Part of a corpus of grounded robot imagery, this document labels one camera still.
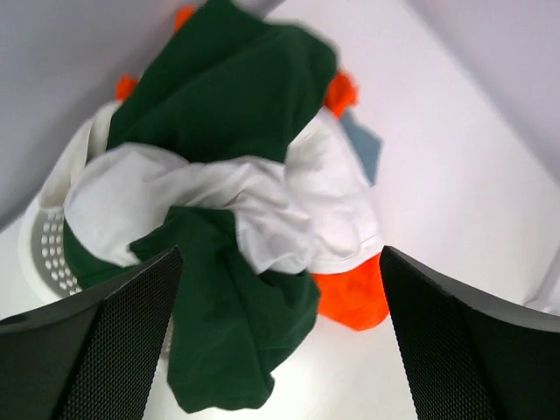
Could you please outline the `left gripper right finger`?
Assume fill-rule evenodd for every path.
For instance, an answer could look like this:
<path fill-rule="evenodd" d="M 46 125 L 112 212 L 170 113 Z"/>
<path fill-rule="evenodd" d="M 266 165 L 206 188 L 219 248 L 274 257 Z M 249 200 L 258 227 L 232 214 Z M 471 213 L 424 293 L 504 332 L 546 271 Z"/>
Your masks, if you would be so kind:
<path fill-rule="evenodd" d="M 420 419 L 557 419 L 559 317 L 386 246 L 383 288 Z"/>

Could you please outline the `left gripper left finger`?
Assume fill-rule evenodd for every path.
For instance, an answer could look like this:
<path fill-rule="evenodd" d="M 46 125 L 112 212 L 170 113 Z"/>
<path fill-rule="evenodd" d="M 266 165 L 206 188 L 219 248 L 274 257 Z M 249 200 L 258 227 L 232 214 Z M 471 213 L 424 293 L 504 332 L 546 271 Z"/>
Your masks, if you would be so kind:
<path fill-rule="evenodd" d="M 182 273 L 170 249 L 1 322 L 3 419 L 140 419 Z"/>

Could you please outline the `orange t shirt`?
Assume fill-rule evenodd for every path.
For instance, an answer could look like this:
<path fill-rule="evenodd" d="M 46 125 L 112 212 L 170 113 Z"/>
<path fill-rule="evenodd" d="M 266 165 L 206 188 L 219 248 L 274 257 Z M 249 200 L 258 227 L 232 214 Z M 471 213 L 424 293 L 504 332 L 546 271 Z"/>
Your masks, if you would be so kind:
<path fill-rule="evenodd" d="M 175 15 L 173 33 L 177 33 L 181 27 L 196 12 L 196 7 L 192 5 L 183 6 L 178 9 Z M 115 84 L 115 99 L 118 101 L 126 100 L 134 91 L 139 79 L 129 74 L 123 75 Z"/>
<path fill-rule="evenodd" d="M 327 89 L 324 106 L 334 115 L 342 129 L 340 118 L 346 111 L 351 111 L 358 97 L 359 89 L 352 76 L 339 70 Z M 348 141 L 350 150 L 358 158 L 349 138 Z M 361 161 L 358 167 L 367 178 Z M 318 308 L 321 315 L 356 331 L 374 328 L 388 316 L 389 307 L 380 271 L 381 249 L 380 245 L 373 246 L 365 258 L 352 262 L 348 269 L 336 269 L 333 273 L 314 270 L 311 273 L 321 291 Z"/>

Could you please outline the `blue grey t shirt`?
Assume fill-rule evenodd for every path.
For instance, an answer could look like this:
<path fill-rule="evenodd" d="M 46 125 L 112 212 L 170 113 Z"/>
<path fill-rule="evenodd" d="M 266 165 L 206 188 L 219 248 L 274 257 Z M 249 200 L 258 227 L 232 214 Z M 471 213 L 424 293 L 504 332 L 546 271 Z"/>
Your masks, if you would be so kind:
<path fill-rule="evenodd" d="M 376 183 L 382 153 L 382 140 L 360 123 L 351 111 L 346 111 L 342 115 L 340 123 L 361 161 L 370 185 L 373 186 Z"/>

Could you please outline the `green and pink shirt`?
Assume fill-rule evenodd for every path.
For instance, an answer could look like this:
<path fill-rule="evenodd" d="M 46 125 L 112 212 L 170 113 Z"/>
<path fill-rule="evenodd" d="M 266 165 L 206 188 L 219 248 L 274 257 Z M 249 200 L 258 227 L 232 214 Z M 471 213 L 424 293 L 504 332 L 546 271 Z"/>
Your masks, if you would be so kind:
<path fill-rule="evenodd" d="M 303 28 L 208 1 L 64 200 L 66 260 L 87 289 L 179 249 L 167 381 L 186 413 L 262 407 L 323 316 L 312 272 L 382 247 L 371 185 L 324 106 L 339 70 Z"/>

